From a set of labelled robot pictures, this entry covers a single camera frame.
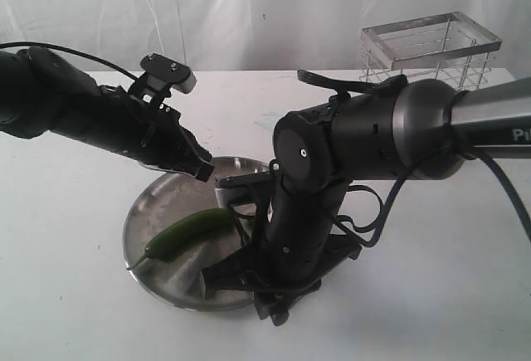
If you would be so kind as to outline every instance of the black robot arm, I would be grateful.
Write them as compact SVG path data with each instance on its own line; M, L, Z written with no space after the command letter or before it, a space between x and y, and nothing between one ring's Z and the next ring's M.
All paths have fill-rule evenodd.
M193 73L156 54L141 66L145 72L126 91L97 85L47 48L0 51L0 130L23 139L50 130L150 168L207 181L212 156L179 124L181 114L163 103L171 87L188 93Z
M496 174L531 240L529 214L492 159L531 158L531 78L472 92L456 92L438 80L408 84L405 76L379 85L306 71L299 78L337 94L279 120L270 173L218 184L228 192L228 207L256 204L256 224L242 249L203 270L206 297L223 289L252 290L258 315L283 324L289 308L317 290L322 276L378 242L408 178L448 178L475 157ZM364 94L351 97L349 91ZM377 179L395 180L385 202L371 188L351 185ZM357 227L338 216L349 191L378 197L381 212L372 224ZM331 234L333 225L347 235ZM358 235L369 232L370 239Z

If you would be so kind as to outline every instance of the white curtain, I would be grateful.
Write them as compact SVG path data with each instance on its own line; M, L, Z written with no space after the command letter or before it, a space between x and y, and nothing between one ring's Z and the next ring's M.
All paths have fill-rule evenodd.
M531 0L0 0L0 41L55 42L130 70L149 52L198 71L348 69L362 27L451 11L504 39L497 66L531 75Z

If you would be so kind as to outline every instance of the white table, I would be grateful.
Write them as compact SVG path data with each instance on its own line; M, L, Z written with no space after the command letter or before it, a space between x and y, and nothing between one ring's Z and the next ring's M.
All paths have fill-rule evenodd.
M92 75L101 84L129 83L120 74ZM197 78L191 95L168 103L217 156L268 161L275 122L330 95L290 71ZM511 77L494 70L489 80ZM173 308L125 271L125 216L160 173L54 134L33 141L0 134L0 150L1 360L531 358L531 247L480 162L443 182L407 183L380 243L332 271L275 328L252 307ZM531 205L531 163L502 165ZM371 185L382 194L391 186ZM368 222L375 205L348 195L343 210Z

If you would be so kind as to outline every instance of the white backdrop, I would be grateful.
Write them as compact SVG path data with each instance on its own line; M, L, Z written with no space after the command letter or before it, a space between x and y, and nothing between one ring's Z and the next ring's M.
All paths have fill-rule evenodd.
M362 27L462 11L531 73L531 0L0 0L0 41L55 42L130 70L151 51L195 70L358 66ZM76 61L85 69L105 69Z

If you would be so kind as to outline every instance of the metal wire basket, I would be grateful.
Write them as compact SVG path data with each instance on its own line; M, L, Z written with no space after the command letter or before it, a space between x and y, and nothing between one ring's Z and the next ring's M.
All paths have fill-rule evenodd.
M450 12L366 27L362 42L360 80L379 82L404 73L410 81L439 79L461 90L487 83L488 63L502 40L462 12Z

